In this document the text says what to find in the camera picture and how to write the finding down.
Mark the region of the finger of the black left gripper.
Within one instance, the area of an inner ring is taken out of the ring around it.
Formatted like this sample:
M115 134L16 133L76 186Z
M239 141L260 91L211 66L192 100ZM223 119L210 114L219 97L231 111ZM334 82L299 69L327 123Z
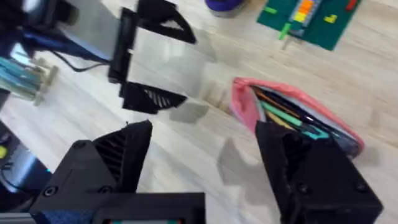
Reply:
M119 96L123 99L123 109L146 114L178 108L187 100L184 95L134 82L121 85Z
M172 2L139 0L136 13L140 28L189 44L197 42L192 28Z

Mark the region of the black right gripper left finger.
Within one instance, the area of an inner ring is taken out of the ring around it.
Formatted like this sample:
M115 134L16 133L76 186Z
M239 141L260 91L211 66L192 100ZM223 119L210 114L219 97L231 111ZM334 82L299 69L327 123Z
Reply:
M74 142L31 212L93 210L136 193L151 136L152 123L145 120L93 141Z

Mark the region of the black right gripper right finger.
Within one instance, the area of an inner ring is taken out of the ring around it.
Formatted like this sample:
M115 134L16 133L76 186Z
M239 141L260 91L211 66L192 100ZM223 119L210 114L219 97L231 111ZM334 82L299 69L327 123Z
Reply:
M282 223L374 223L383 204L334 139L257 122L256 139Z

